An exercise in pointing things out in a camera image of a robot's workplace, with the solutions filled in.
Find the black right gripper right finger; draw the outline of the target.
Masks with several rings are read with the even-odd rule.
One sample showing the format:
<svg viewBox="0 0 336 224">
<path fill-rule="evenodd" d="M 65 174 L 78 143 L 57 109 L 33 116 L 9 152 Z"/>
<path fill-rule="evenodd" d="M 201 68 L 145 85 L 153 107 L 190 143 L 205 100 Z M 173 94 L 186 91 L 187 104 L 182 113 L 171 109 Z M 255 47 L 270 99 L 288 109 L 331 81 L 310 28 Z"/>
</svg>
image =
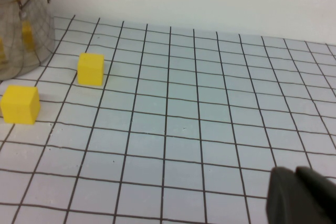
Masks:
<svg viewBox="0 0 336 224">
<path fill-rule="evenodd" d="M 329 219 L 335 223 L 335 184 L 308 167 L 297 167 L 296 175 Z"/>
</svg>

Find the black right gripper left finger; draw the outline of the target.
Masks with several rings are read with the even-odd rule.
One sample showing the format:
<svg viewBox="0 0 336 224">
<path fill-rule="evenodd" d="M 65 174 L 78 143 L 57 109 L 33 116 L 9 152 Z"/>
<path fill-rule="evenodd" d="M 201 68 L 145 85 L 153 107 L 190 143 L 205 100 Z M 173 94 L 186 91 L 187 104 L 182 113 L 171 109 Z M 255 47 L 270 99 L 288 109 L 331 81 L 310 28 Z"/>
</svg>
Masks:
<svg viewBox="0 0 336 224">
<path fill-rule="evenodd" d="M 271 170 L 266 214 L 269 223 L 332 223 L 296 171 L 285 167 Z"/>
</svg>

